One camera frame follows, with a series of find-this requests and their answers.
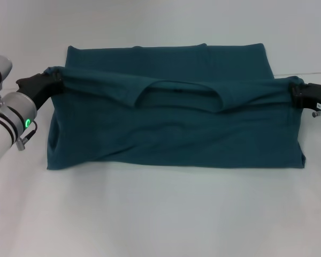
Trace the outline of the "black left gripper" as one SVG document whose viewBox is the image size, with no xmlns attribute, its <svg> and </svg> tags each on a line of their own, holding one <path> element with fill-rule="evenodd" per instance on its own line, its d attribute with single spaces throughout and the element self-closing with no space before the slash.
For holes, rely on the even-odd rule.
<svg viewBox="0 0 321 257">
<path fill-rule="evenodd" d="M 50 70 L 29 78 L 16 81 L 18 92 L 28 96 L 35 104 L 37 110 L 54 95 L 64 92 L 64 83 L 60 70 Z"/>
</svg>

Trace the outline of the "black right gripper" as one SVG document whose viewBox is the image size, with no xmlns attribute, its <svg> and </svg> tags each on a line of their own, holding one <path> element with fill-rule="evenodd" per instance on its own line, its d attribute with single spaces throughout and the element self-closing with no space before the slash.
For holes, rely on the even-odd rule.
<svg viewBox="0 0 321 257">
<path fill-rule="evenodd" d="M 321 85 L 290 84 L 289 92 L 293 107 L 321 110 Z"/>
</svg>

